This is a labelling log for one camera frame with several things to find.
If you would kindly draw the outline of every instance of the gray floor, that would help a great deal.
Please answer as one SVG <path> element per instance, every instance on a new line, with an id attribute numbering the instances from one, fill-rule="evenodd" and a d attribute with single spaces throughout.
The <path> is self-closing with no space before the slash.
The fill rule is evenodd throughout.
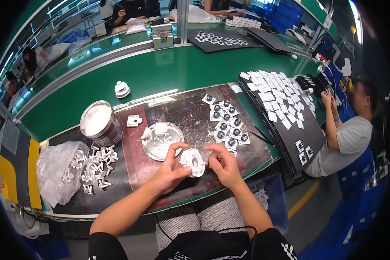
<path id="1" fill-rule="evenodd" d="M 286 190 L 287 209 L 291 209 L 298 200 L 309 190 L 315 180 L 307 180 L 304 184 Z M 289 220 L 289 232 L 286 239 L 292 243 L 296 252 L 300 252 L 306 245 L 312 242 L 329 221 L 329 217 L 341 199 L 338 179 L 336 174 L 321 180 L 321 183 L 312 197 Z M 130 260 L 152 260 L 158 255 L 153 216 L 142 216 L 121 237 L 119 241 L 125 249 Z M 70 237 L 86 237 L 90 222 L 63 223 L 62 229 L 65 235 L 69 231 Z M 87 240 L 66 239 L 71 260 L 87 259 Z"/>

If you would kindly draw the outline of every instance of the round metal plate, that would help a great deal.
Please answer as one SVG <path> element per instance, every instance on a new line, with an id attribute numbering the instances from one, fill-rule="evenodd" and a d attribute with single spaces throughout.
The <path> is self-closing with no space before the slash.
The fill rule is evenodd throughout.
<path id="1" fill-rule="evenodd" d="M 155 135 L 155 124 L 151 125 L 149 128 L 151 130 L 151 136 L 148 139 L 142 141 L 143 150 L 146 154 L 157 161 L 164 161 L 167 155 L 169 146 L 172 143 L 183 142 L 182 131 L 175 124 L 167 123 L 167 133 L 156 136 Z M 177 149 L 175 157 L 182 151 L 182 148 Z"/>

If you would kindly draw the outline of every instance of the black t-shirt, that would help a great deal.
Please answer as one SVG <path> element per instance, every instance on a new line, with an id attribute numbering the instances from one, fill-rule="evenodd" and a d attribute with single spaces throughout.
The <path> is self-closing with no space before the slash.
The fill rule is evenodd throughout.
<path id="1" fill-rule="evenodd" d="M 121 20 L 121 23 L 118 26 L 125 25 L 125 22 L 127 22 L 128 19 L 130 18 L 137 18 L 142 15 L 146 16 L 146 5 L 144 0 L 134 0 L 134 1 L 123 0 L 120 1 L 118 4 L 116 4 L 113 8 L 113 17 L 112 17 L 113 24 L 115 20 L 119 18 L 120 10 L 125 11 L 125 16 L 123 16 L 123 19 Z"/>
<path id="2" fill-rule="evenodd" d="M 297 260 L 293 246 L 274 228 L 257 234 L 254 259 Z M 120 242 L 107 233 L 94 233 L 88 241 L 89 260 L 128 260 Z M 220 234 L 192 231 L 179 234 L 155 260 L 251 259 L 247 232 Z"/>
<path id="3" fill-rule="evenodd" d="M 230 0 L 212 0 L 211 11 L 221 11 L 229 9 Z"/>

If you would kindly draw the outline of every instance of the gray t-shirt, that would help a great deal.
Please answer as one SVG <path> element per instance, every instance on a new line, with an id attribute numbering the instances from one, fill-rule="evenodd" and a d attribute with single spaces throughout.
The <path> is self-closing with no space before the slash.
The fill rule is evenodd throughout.
<path id="1" fill-rule="evenodd" d="M 328 176 L 352 164 L 369 146 L 372 129 L 364 117 L 349 119 L 336 129 L 339 150 L 329 150 L 325 143 L 305 173 L 312 177 Z"/>

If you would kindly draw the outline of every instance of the yellow floor line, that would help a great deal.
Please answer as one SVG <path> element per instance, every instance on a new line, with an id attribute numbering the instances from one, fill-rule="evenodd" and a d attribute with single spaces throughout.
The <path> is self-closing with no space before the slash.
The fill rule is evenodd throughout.
<path id="1" fill-rule="evenodd" d="M 298 212 L 299 209 L 303 205 L 305 205 L 305 203 L 309 200 L 309 198 L 311 198 L 312 194 L 317 190 L 320 183 L 321 180 L 316 180 L 311 186 L 311 188 L 305 193 L 305 195 L 303 195 L 303 197 L 298 202 L 296 202 L 296 204 L 287 213 L 288 219 L 290 219 L 293 215 L 295 215 L 296 212 Z"/>

